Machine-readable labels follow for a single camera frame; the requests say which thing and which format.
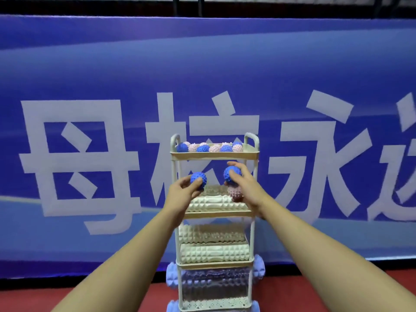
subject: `white rolling cart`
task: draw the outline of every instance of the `white rolling cart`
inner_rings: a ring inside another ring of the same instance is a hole
[[[248,144],[254,141],[254,147]],[[259,138],[246,133],[242,152],[176,152],[180,136],[171,138],[172,182],[182,177],[180,162],[189,160],[247,160],[254,161],[253,176],[257,180]],[[178,267],[179,309],[183,312],[211,310],[250,310],[254,262],[255,215],[244,203],[235,203],[225,186],[207,185],[204,193],[193,199],[184,219],[251,217],[250,241],[243,223],[222,225],[184,225],[175,229],[176,263]],[[246,294],[230,298],[189,299],[183,296],[182,270],[210,270],[249,267]]]

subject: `blue spiky ball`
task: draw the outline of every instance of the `blue spiky ball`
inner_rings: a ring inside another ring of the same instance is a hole
[[[186,143],[180,143],[176,146],[177,152],[188,152],[188,145]]]
[[[204,144],[203,146],[199,146],[196,149],[196,152],[209,152],[209,145],[208,144]]]
[[[202,184],[198,190],[203,190],[207,184],[207,176],[202,172],[196,172],[190,177],[190,182],[193,183],[198,177],[202,178]]]
[[[225,144],[221,147],[220,152],[232,152],[232,146]]]
[[[235,183],[230,177],[230,171],[233,170],[236,174],[242,175],[241,170],[236,166],[229,166],[224,170],[224,179],[226,182],[231,186],[237,186],[238,184]]]

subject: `spiky ball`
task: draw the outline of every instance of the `spiky ball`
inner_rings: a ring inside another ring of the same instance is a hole
[[[202,146],[199,146],[196,149],[196,152],[208,152],[209,151],[209,145],[208,144],[204,144]]]
[[[188,146],[184,143],[180,143],[176,146],[177,152],[188,152]]]
[[[210,152],[219,152],[221,149],[221,146],[219,144],[213,144],[209,147]]]
[[[232,152],[232,147],[229,144],[225,144],[221,147],[220,152]]]
[[[241,144],[235,144],[234,146],[232,146],[232,151],[233,152],[242,152],[242,145]]]
[[[230,171],[231,170],[233,170],[238,175],[241,175],[241,170],[236,166],[229,166],[224,170],[224,179],[226,180],[228,185],[236,187],[236,186],[238,186],[238,184],[235,183],[230,177]]]
[[[242,199],[242,192],[241,192],[240,186],[237,186],[237,187],[228,186],[227,190],[228,190],[228,194],[231,196],[232,199],[234,200]]]
[[[190,182],[191,183],[195,182],[195,180],[199,177],[202,178],[202,184],[201,184],[200,188],[198,188],[198,190],[203,190],[205,185],[207,184],[207,176],[204,173],[196,172],[196,173],[192,174],[192,176],[190,177]]]
[[[196,149],[198,149],[199,145],[196,143],[192,143],[188,146],[188,151],[189,152],[196,152]]]

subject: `hand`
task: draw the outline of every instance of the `hand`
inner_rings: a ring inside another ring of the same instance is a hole
[[[266,199],[272,199],[260,186],[260,184],[255,180],[253,175],[242,163],[230,161],[227,162],[229,166],[236,166],[241,170],[242,176],[235,173],[233,170],[230,170],[231,179],[236,182],[240,187],[243,194],[242,202],[247,205],[252,211],[258,214],[263,218],[262,208]]]
[[[180,178],[170,185],[165,205],[162,209],[162,211],[171,213],[175,227],[179,226],[184,219],[185,211],[190,201],[198,197],[202,192],[198,190],[202,184],[202,178],[197,178],[191,183],[190,176]]]

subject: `right hand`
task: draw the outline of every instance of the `right hand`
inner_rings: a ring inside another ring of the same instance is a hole
[[[240,187],[243,194],[242,202],[247,205],[252,211],[258,214],[263,218],[263,206],[265,200],[272,199],[265,190],[260,186],[260,184],[255,180],[253,175],[251,175],[247,166],[242,163],[230,161],[227,162],[229,166],[236,166],[241,170],[242,176],[235,173],[233,170],[230,170],[231,179],[236,182]]]

